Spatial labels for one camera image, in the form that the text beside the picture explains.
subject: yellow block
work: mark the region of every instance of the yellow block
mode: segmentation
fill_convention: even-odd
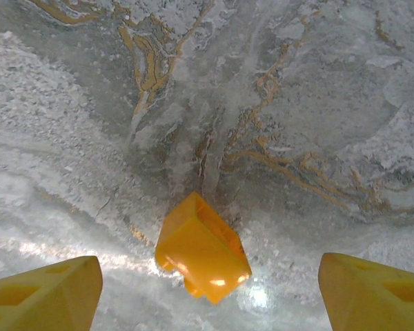
[[[414,331],[414,274],[326,253],[319,286],[333,331]]]
[[[219,303],[251,275],[241,240],[196,193],[164,219],[155,258],[184,275],[187,291]]]
[[[102,286],[96,257],[0,279],[0,331],[89,331]]]

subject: yellow plastic part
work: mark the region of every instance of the yellow plastic part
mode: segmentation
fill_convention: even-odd
[[[251,275],[239,236],[196,192],[164,219],[155,258],[163,269],[182,273],[195,298],[213,304]]]
[[[96,257],[0,279],[0,331],[89,331],[102,286]]]
[[[333,331],[414,331],[414,274],[326,253],[319,286]]]

